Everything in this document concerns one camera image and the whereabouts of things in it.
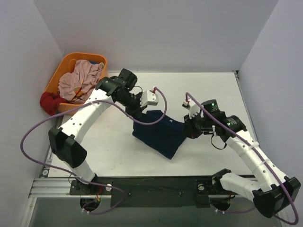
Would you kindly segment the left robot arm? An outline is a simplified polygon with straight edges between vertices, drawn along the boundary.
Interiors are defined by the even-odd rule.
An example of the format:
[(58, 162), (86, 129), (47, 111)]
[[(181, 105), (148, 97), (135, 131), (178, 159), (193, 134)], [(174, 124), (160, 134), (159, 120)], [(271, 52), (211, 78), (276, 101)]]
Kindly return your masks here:
[(102, 78), (81, 109), (58, 129), (49, 131), (52, 152), (79, 177), (80, 189), (87, 195), (94, 194), (98, 186), (93, 180), (96, 174), (86, 161), (87, 151), (81, 142), (97, 118), (112, 103), (123, 105), (126, 113), (133, 118), (141, 117), (148, 102), (155, 101), (156, 97), (150, 90), (131, 93), (136, 82), (137, 76), (126, 69), (122, 69), (118, 76)]

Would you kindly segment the navy blue t shirt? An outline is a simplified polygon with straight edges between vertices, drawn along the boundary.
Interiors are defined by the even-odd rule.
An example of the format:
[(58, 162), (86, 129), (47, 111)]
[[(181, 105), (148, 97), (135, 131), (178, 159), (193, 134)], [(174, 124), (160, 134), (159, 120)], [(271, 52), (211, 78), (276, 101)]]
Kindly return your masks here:
[(172, 159), (186, 137), (183, 135), (185, 124), (168, 116), (153, 125), (133, 123), (132, 135), (164, 157)]

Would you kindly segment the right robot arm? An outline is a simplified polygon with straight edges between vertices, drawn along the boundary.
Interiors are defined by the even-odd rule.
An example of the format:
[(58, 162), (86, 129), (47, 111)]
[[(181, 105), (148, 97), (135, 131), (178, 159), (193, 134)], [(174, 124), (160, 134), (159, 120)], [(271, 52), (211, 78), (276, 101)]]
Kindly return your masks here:
[(301, 188), (300, 181), (296, 177), (288, 177), (273, 164), (237, 116), (226, 116), (215, 99), (198, 105), (186, 98), (182, 106), (188, 110), (184, 116), (183, 132), (186, 137), (219, 137), (225, 146), (237, 153), (255, 176), (256, 180), (252, 181), (223, 169), (213, 175), (211, 188), (215, 193), (230, 191), (239, 194), (252, 201), (266, 218), (276, 216), (294, 203)]

